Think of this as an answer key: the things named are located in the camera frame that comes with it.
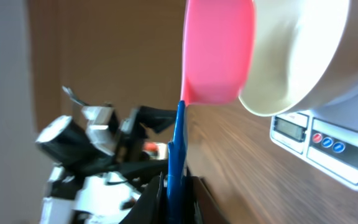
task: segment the kitchen scale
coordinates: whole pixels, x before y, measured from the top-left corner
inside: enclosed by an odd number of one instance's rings
[[[274,116],[270,138],[358,191],[358,95],[316,110]]]

